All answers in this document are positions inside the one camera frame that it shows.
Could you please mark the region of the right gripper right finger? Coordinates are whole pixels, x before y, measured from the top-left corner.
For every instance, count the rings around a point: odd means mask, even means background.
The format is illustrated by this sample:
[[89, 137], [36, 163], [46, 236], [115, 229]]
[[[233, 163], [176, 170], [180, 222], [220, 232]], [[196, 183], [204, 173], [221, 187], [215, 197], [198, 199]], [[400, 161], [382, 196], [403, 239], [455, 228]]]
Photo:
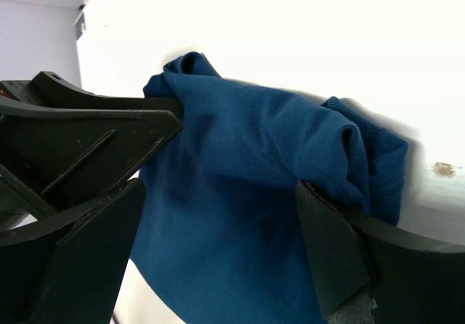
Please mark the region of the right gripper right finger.
[[463, 323], [464, 247], [334, 203], [308, 182], [296, 207], [327, 323]]

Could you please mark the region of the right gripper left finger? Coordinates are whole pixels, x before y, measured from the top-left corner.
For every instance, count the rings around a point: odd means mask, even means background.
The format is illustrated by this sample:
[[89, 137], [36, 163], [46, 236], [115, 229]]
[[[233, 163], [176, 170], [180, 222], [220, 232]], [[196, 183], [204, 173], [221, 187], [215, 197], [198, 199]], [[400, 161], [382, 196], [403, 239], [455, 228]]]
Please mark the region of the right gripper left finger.
[[132, 179], [1, 232], [1, 322], [109, 323], [144, 201], [144, 184]]

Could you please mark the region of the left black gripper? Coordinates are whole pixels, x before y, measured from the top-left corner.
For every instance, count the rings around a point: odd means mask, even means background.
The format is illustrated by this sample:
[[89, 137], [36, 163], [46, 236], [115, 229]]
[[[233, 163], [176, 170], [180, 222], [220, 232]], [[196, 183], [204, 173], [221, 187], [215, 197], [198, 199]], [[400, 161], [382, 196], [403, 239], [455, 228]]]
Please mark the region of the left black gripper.
[[53, 72], [1, 81], [1, 95], [20, 101], [1, 103], [1, 194], [32, 215], [121, 185], [182, 129], [178, 99], [96, 95]]

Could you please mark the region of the blue t shirt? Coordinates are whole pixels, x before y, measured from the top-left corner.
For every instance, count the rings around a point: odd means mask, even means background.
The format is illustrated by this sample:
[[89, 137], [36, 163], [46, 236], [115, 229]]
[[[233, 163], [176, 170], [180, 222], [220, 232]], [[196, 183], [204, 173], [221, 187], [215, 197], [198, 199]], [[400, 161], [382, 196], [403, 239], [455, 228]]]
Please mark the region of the blue t shirt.
[[144, 93], [184, 108], [182, 131], [139, 173], [131, 258], [150, 287], [186, 323], [319, 323], [297, 183], [397, 224], [407, 142], [335, 97], [222, 78], [197, 52]]

